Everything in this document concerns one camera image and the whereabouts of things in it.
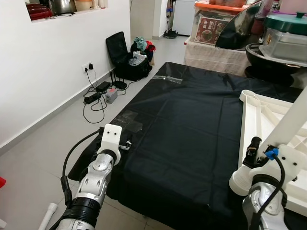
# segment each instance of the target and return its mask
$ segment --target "green pot lid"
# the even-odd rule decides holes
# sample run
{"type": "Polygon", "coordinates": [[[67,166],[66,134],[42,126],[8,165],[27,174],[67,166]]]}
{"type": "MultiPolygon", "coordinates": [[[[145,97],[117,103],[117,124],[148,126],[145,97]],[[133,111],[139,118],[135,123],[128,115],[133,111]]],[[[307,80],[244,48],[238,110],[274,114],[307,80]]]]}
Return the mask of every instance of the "green pot lid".
{"type": "Polygon", "coordinates": [[[296,12],[297,15],[272,14],[268,15],[264,25],[268,28],[289,32],[296,35],[307,35],[307,17],[304,12],[296,12]]]}

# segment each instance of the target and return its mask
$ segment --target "blue connector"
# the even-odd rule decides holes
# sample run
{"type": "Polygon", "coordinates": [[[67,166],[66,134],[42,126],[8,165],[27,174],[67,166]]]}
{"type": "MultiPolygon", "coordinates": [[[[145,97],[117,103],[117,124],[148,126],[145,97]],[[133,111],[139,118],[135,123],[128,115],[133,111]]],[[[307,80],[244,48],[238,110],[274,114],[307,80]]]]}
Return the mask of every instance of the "blue connector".
{"type": "Polygon", "coordinates": [[[274,148],[273,150],[267,151],[265,153],[265,155],[270,159],[270,160],[274,160],[273,155],[278,156],[278,148],[274,148]]]}

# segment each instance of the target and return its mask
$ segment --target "wall outlet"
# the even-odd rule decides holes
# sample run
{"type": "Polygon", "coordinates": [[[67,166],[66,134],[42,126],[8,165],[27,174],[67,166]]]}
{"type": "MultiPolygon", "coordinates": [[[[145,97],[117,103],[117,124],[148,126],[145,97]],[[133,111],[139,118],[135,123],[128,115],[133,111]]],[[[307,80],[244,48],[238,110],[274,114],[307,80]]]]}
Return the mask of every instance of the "wall outlet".
{"type": "Polygon", "coordinates": [[[90,70],[89,67],[88,67],[90,63],[91,63],[91,62],[89,61],[88,63],[86,63],[86,64],[84,64],[84,65],[81,65],[81,68],[82,68],[82,72],[83,72],[83,73],[85,73],[85,68],[87,68],[88,70],[90,70]]]}

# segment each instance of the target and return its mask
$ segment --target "clear tape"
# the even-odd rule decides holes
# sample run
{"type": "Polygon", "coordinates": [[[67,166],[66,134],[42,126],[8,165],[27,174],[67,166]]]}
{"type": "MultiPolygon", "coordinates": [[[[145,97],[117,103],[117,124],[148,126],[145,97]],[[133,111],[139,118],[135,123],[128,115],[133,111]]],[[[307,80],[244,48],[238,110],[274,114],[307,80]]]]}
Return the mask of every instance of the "clear tape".
{"type": "Polygon", "coordinates": [[[173,77],[170,77],[170,76],[162,76],[162,75],[155,75],[152,79],[163,79],[163,80],[175,82],[177,84],[181,84],[181,82],[182,82],[182,79],[173,78],[173,77]]]}
{"type": "Polygon", "coordinates": [[[138,113],[131,110],[126,110],[122,115],[117,115],[112,121],[113,125],[121,126],[123,130],[129,130],[133,133],[141,131],[143,124],[137,121],[134,121],[138,113]]]}

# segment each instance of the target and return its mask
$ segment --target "black bag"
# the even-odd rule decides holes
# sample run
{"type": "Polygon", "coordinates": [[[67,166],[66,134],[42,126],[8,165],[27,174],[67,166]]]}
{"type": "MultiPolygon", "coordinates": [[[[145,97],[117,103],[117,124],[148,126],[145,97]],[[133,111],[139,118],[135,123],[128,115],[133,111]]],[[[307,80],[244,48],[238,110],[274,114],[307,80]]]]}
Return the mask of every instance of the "black bag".
{"type": "Polygon", "coordinates": [[[108,37],[106,46],[111,61],[115,65],[115,74],[118,78],[137,81],[147,77],[153,68],[149,65],[147,58],[137,66],[129,65],[129,60],[133,58],[133,54],[128,53],[123,32],[108,37]]]}

